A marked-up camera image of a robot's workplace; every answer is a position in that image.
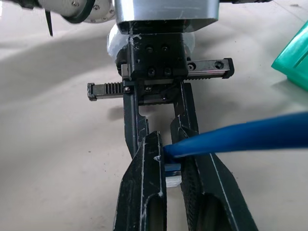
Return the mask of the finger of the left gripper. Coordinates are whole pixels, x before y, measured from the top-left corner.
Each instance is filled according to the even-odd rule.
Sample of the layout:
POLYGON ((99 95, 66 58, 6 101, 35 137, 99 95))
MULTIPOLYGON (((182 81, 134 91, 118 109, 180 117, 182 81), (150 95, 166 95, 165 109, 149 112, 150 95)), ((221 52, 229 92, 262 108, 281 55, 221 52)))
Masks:
POLYGON ((175 118, 170 124, 172 144, 199 134, 193 92, 190 83, 180 83, 174 101, 175 118))
POLYGON ((139 113, 138 87, 127 86, 124 91, 124 132, 125 141, 132 158, 136 155, 142 140, 149 134, 148 120, 139 113))

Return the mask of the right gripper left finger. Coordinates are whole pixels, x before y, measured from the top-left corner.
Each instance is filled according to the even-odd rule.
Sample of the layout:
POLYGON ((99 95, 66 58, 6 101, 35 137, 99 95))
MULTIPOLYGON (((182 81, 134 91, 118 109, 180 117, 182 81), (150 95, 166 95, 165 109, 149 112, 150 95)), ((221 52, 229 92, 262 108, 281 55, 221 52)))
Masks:
POLYGON ((115 213, 115 231, 167 229, 166 174, 159 132, 142 140, 122 178, 115 213))

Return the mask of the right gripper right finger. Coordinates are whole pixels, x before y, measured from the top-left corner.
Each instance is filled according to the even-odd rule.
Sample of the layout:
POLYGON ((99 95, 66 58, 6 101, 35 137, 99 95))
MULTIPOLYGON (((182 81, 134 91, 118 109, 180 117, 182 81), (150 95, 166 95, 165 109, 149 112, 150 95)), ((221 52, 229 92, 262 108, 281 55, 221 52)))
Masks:
POLYGON ((190 231, 258 230, 233 174, 216 154, 178 160, 190 231))

